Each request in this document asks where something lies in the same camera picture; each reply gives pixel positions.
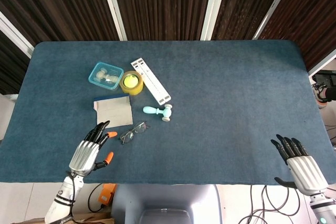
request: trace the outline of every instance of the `blue container lid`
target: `blue container lid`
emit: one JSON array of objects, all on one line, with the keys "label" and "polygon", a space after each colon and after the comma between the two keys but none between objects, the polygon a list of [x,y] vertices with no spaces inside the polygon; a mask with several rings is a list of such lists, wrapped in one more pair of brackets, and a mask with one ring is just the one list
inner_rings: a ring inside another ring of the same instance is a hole
[{"label": "blue container lid", "polygon": [[123,74],[122,68],[98,62],[89,76],[89,82],[105,89],[115,90]]}]

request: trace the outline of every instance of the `black cable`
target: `black cable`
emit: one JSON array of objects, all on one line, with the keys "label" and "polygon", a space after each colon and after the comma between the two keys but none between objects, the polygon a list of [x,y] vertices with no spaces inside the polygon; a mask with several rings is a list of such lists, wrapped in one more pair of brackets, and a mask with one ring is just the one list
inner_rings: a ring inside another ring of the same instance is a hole
[{"label": "black cable", "polygon": [[71,205],[70,205],[70,210],[69,210],[69,215],[71,216],[71,221],[75,224],[104,224],[103,222],[88,222],[88,221],[76,221],[74,220],[73,214],[72,214],[72,208],[73,208],[73,204],[75,202],[75,180],[74,180],[74,176],[76,176],[76,174],[72,175],[71,172],[67,171],[67,174],[69,175],[71,181],[72,181],[72,188],[73,188],[73,196],[72,196],[72,201],[71,201]]},{"label": "black cable", "polygon": [[[264,192],[266,192],[267,199],[270,202],[270,204],[273,207],[273,209],[265,209]],[[287,216],[290,219],[291,223],[293,224],[293,221],[290,218],[290,216],[296,215],[299,212],[300,206],[301,206],[300,196],[299,196],[297,190],[295,190],[295,192],[296,192],[297,197],[298,197],[298,209],[294,213],[292,213],[292,214],[286,214],[286,213],[281,212],[280,210],[286,205],[286,203],[287,203],[287,201],[289,199],[289,188],[287,188],[287,196],[286,196],[285,201],[281,204],[280,207],[276,208],[274,206],[274,204],[270,201],[270,198],[268,196],[267,186],[264,186],[263,189],[262,189],[262,191],[261,191],[261,201],[262,201],[262,204],[263,204],[263,208],[254,210],[250,215],[245,216],[243,219],[241,219],[238,224],[240,224],[244,219],[247,219],[247,218],[248,218],[247,224],[250,224],[250,221],[251,221],[252,217],[256,217],[256,218],[262,220],[265,224],[267,224],[267,222],[265,220],[265,213],[266,212],[278,212],[278,213],[280,213],[280,214],[282,214],[284,216]]]},{"label": "black cable", "polygon": [[285,215],[285,216],[294,216],[294,215],[296,215],[296,214],[299,212],[299,210],[300,210],[300,206],[301,206],[300,196],[299,196],[297,190],[295,190],[295,192],[296,192],[296,195],[298,196],[298,209],[297,209],[294,213],[292,213],[292,214],[289,215],[289,214],[285,214],[285,213],[283,213],[283,212],[280,212],[279,209],[276,209],[276,207],[272,204],[272,202],[270,201],[270,199],[269,199],[269,197],[268,197],[267,187],[266,187],[266,197],[267,197],[268,201],[270,202],[271,206],[272,206],[278,213],[280,213],[280,214],[282,214],[282,215]]},{"label": "black cable", "polygon": [[264,219],[265,218],[265,212],[275,212],[276,210],[280,210],[281,208],[283,208],[287,201],[288,201],[288,198],[289,198],[289,188],[287,188],[287,196],[286,196],[286,199],[285,201],[282,203],[282,205],[276,209],[265,209],[265,201],[264,201],[264,191],[266,189],[267,186],[264,186],[262,191],[261,191],[261,201],[263,203],[263,208],[262,209],[257,209],[253,212],[253,214],[256,214],[257,212],[261,211],[261,213],[259,214],[259,216],[262,214],[262,218]]},{"label": "black cable", "polygon": [[91,195],[93,194],[93,192],[99,187],[99,186],[101,186],[103,183],[100,183],[98,186],[96,186],[93,190],[92,190],[92,192],[90,193],[90,195],[89,195],[89,198],[88,198],[88,208],[89,208],[89,210],[91,211],[91,212],[99,212],[101,209],[103,209],[104,208],[104,206],[105,205],[103,205],[103,204],[101,204],[101,206],[100,206],[100,208],[98,209],[98,210],[92,210],[91,209],[91,206],[90,206],[90,198],[91,198]]},{"label": "black cable", "polygon": [[251,213],[250,217],[247,220],[247,223],[251,221],[252,215],[253,215],[253,199],[252,199],[252,185],[250,186],[250,200],[251,200]]},{"label": "black cable", "polygon": [[265,221],[262,217],[257,216],[257,215],[248,215],[248,216],[245,216],[243,219],[241,219],[241,220],[239,221],[238,224],[240,224],[243,220],[245,220],[246,218],[249,218],[249,217],[257,217],[258,219],[261,219],[264,223],[268,224],[267,221]]}]

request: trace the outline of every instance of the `white beam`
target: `white beam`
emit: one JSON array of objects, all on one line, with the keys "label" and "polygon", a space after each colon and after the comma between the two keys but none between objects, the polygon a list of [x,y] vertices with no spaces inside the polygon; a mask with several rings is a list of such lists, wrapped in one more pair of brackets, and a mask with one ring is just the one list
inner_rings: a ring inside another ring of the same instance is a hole
[{"label": "white beam", "polygon": [[335,58],[336,58],[336,48],[334,49],[333,52],[331,52],[323,60],[321,60],[315,67],[313,67],[311,70],[309,70],[309,72],[308,72],[309,77],[312,77],[314,74],[316,74],[318,71],[320,71],[326,65],[328,65],[328,63],[330,63]]},{"label": "white beam", "polygon": [[208,0],[208,6],[204,17],[201,40],[211,40],[215,28],[218,11],[222,0]]},{"label": "white beam", "polygon": [[25,55],[31,58],[34,47],[32,44],[19,32],[18,29],[0,12],[0,30],[22,51]]},{"label": "white beam", "polygon": [[110,12],[112,14],[114,25],[116,26],[115,28],[117,29],[119,39],[121,41],[127,40],[126,31],[125,31],[124,24],[122,22],[118,1],[117,0],[107,0],[107,3],[109,4]]},{"label": "white beam", "polygon": [[252,39],[258,39],[281,0],[274,0]]}]

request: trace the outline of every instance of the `glasses lens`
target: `glasses lens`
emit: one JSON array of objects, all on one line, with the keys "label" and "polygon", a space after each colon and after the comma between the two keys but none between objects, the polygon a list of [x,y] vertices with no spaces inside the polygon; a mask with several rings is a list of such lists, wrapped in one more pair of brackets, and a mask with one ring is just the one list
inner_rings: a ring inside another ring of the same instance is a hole
[{"label": "glasses lens", "polygon": [[135,127],[134,127],[134,131],[136,133],[142,133],[146,130],[147,126],[146,126],[146,123],[145,122],[141,122],[141,123],[138,123]]},{"label": "glasses lens", "polygon": [[133,135],[134,135],[133,132],[127,131],[120,136],[120,140],[122,141],[123,144],[128,143],[133,139]]}]

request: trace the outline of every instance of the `yellow ball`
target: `yellow ball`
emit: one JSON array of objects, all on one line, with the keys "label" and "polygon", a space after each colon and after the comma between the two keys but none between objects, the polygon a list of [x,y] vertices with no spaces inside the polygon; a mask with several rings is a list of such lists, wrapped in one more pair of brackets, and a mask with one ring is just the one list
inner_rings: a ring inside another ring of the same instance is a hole
[{"label": "yellow ball", "polygon": [[136,85],[138,85],[138,83],[139,79],[133,74],[126,76],[126,78],[124,79],[124,85],[129,89],[134,88]]}]

